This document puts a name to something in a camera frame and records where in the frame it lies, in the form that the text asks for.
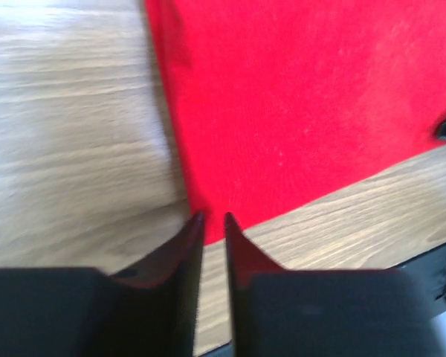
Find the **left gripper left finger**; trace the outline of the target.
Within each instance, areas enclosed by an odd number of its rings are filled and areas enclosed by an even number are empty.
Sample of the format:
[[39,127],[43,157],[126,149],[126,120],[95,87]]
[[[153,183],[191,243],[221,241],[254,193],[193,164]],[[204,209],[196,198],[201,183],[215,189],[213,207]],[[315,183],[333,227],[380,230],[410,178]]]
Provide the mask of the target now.
[[203,244],[197,213],[116,274],[0,268],[0,356],[191,356]]

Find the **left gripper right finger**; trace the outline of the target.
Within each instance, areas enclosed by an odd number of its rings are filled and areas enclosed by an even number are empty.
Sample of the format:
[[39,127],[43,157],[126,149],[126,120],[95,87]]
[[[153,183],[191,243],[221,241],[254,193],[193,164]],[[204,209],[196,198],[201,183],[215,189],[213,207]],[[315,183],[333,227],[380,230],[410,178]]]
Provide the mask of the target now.
[[290,270],[224,218],[235,356],[444,356],[417,282],[398,268]]

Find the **bright red t shirt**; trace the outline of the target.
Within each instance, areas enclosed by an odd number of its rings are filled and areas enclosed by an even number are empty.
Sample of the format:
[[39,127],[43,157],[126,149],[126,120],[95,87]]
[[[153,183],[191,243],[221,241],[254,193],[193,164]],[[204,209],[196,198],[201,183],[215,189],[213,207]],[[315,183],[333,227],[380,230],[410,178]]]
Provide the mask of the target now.
[[205,242],[440,145],[446,1],[147,1]]

